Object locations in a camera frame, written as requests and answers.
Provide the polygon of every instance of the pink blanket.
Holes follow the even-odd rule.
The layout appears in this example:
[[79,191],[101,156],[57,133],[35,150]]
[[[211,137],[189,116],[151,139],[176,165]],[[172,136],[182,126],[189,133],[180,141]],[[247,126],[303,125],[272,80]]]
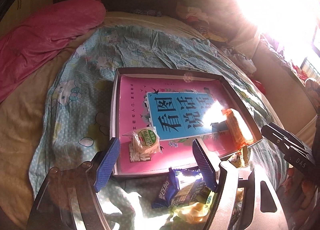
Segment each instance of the pink blanket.
[[0,39],[0,103],[25,78],[76,36],[100,25],[106,9],[96,0],[68,0],[34,13]]

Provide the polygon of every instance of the cracker package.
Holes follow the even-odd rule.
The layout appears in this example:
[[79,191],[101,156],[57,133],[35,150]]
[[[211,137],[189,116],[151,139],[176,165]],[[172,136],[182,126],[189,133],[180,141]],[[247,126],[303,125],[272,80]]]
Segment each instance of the cracker package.
[[187,206],[199,201],[202,193],[206,201],[210,190],[205,186],[200,170],[174,169],[173,170],[178,186],[178,193],[170,201],[171,207]]
[[136,155],[148,155],[161,152],[160,138],[154,126],[131,131],[132,145]]

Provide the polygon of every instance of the blue gripper pad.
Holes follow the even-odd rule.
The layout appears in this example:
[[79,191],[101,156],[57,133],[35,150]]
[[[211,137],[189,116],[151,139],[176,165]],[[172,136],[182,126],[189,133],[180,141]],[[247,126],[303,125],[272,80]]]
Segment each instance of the blue gripper pad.
[[98,193],[101,188],[105,187],[114,165],[120,154],[120,141],[117,138],[112,138],[110,140],[111,146],[106,153],[105,157],[102,159],[99,167],[97,168],[96,181],[93,185],[96,193]]
[[[201,139],[195,139],[192,142],[192,153],[202,173],[206,186],[213,192],[215,192],[218,188],[216,174],[218,173],[218,171],[220,172],[220,158],[214,152],[209,152]],[[211,161],[209,159],[209,156],[210,158],[212,156],[214,158],[214,161]]]

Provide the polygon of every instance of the biscuit packet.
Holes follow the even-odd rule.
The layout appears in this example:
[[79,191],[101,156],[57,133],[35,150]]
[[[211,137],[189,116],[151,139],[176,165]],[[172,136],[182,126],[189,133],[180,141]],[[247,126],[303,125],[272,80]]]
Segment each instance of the biscuit packet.
[[179,191],[170,201],[170,207],[186,206],[198,201],[199,194],[207,189],[200,170],[173,169],[173,172]]
[[169,173],[160,189],[158,196],[151,204],[152,208],[170,207],[172,198],[178,193],[178,183],[172,168],[169,168]]
[[143,157],[161,152],[160,138],[154,126],[140,128],[125,135],[132,136],[133,156]]

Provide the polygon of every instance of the blue snack wrapper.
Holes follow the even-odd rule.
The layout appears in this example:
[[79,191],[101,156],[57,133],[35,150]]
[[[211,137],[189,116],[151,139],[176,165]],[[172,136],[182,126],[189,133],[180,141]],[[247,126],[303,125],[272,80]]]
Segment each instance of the blue snack wrapper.
[[152,208],[170,207],[171,199],[178,193],[178,185],[175,177],[175,172],[169,168],[169,173],[165,179],[162,188],[151,204]]
[[170,201],[170,206],[186,206],[190,202],[198,202],[198,195],[206,188],[200,170],[174,169],[173,171],[179,191]]

